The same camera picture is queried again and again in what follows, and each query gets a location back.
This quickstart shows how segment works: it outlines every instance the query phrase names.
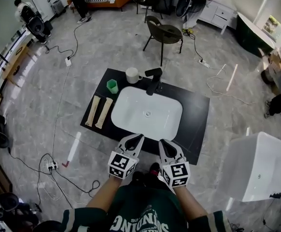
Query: green cup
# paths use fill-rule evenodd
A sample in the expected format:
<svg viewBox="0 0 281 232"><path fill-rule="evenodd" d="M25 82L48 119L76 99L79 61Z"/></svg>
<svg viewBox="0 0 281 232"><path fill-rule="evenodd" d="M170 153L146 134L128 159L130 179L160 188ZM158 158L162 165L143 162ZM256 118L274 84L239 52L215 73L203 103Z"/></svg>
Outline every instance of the green cup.
<svg viewBox="0 0 281 232"><path fill-rule="evenodd" d="M117 81L116 80L109 80L106 84L106 87L108 88L108 90L112 93L112 94L117 94L118 93L118 85L117 85Z"/></svg>

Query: marble floor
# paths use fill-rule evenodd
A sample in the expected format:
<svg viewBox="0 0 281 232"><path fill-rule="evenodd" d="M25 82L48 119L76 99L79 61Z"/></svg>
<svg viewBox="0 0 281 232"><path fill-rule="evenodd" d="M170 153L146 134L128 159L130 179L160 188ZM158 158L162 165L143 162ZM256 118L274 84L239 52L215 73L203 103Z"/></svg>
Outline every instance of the marble floor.
<svg viewBox="0 0 281 232"><path fill-rule="evenodd" d="M164 17L163 24L181 28L182 23L175 16ZM55 19L49 46L59 45L61 51L75 50L73 31L78 19L78 15L71 11ZM143 21L144 11L136 15L133 3L126 5L123 12L94 11L92 20L76 31L78 51L70 68L65 64L70 52L60 54L53 49L45 54L42 45L33 46L37 58L27 59L14 77L21 88L7 83L3 91L1 110L8 116L7 130L13 140L13 156L38 169L43 154L52 154L61 164L67 161L72 145L76 145L75 156L68 168L60 166L61 174L84 190L91 189L94 180L103 183L108 178L107 161L117 142L81 127L80 122L107 68L124 71L136 67L143 73L159 67L160 43L152 40L146 51L142 51L150 35ZM228 29L220 35L219 29L200 22L195 27L195 35L197 51L211 67L226 65L226 73L219 74L223 79L210 79L209 85L216 91L225 92L238 64L228 94L254 104L247 105L209 89L206 79L215 76L218 70L198 64L192 39L184 37L181 54L180 44L165 45L163 81L211 99L201 154L197 166L190 165L192 175L187 187L207 211L225 210L230 222L239 223L246 231L268 231L262 224L262 215L271 200L230 204L229 197L217 190L227 146L232 139L244 136L247 127L253 133L264 131L281 139L281 116L269 119L263 116L264 100L274 95L260 78L261 59L242 49ZM141 152L138 169L148 170L157 159L158 156ZM46 161L41 163L44 171ZM38 174L19 160L12 159L3 149L0 149L0 163L14 185L14 192L24 201L38 203ZM54 177L73 207L83 207L90 200L87 194L57 173ZM40 179L42 218L60 221L63 211L70 206L48 176L42 174ZM279 224L281 199L275 200L266 211L266 220L272 228Z"/></svg>

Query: drawer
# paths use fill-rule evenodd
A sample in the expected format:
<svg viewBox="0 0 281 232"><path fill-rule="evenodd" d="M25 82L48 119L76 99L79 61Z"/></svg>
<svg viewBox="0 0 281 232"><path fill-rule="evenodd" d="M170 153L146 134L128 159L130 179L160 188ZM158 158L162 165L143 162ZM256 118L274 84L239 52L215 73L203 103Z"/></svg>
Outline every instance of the drawer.
<svg viewBox="0 0 281 232"><path fill-rule="evenodd" d="M227 10L224 10L224 9L218 7L218 9L216 11L216 15L219 16L219 17L224 18L225 20L228 20L229 18L231 18L232 13L230 13Z"/></svg>
<svg viewBox="0 0 281 232"><path fill-rule="evenodd" d="M205 6L199 17L200 19L204 19L205 21L211 21L214 17L216 10L217 6L215 5L209 5L208 7Z"/></svg>
<svg viewBox="0 0 281 232"><path fill-rule="evenodd" d="M217 27L223 28L227 23L227 20L215 15L211 21L212 24L216 25Z"/></svg>

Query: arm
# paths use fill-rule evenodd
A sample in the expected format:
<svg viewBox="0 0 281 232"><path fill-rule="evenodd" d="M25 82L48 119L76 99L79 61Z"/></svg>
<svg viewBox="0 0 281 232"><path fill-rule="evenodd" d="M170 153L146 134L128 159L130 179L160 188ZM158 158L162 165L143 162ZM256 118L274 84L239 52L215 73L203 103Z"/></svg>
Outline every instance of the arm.
<svg viewBox="0 0 281 232"><path fill-rule="evenodd" d="M196 201L185 186L176 187L174 188L174 191L187 221L208 215L207 211Z"/></svg>
<svg viewBox="0 0 281 232"><path fill-rule="evenodd" d="M17 21L23 22L23 20L22 20L22 18L20 16L20 13L18 11L15 12L15 18L16 18Z"/></svg>
<svg viewBox="0 0 281 232"><path fill-rule="evenodd" d="M96 195L90 200L87 207L100 208L105 212L108 212L121 182L122 179L111 175L105 184L98 190Z"/></svg>

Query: drain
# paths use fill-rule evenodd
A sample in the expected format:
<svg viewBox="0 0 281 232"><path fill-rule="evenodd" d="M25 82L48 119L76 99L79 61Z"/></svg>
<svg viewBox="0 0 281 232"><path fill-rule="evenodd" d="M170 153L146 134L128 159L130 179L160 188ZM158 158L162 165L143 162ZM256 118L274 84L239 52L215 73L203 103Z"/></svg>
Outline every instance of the drain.
<svg viewBox="0 0 281 232"><path fill-rule="evenodd" d="M149 118L151 116L151 112L147 111L145 112L145 117Z"/></svg>

